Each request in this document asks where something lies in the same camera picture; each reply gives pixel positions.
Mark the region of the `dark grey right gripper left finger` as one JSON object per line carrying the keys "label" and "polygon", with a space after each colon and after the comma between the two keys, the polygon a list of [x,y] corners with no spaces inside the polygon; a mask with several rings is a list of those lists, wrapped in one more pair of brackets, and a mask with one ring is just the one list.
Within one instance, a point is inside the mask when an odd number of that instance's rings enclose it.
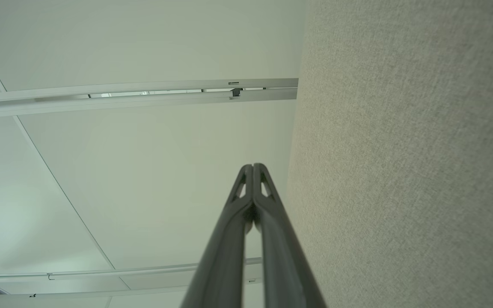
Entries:
{"label": "dark grey right gripper left finger", "polygon": [[182,308],[241,308],[245,235],[254,220],[253,165],[237,175],[211,239],[182,301]]}

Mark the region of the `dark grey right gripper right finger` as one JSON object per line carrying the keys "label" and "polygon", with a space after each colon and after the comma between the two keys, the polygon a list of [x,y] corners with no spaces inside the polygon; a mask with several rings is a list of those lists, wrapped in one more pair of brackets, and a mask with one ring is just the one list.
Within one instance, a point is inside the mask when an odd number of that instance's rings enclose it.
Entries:
{"label": "dark grey right gripper right finger", "polygon": [[253,167],[253,202],[262,236],[267,308],[325,308],[325,300],[268,168]]}

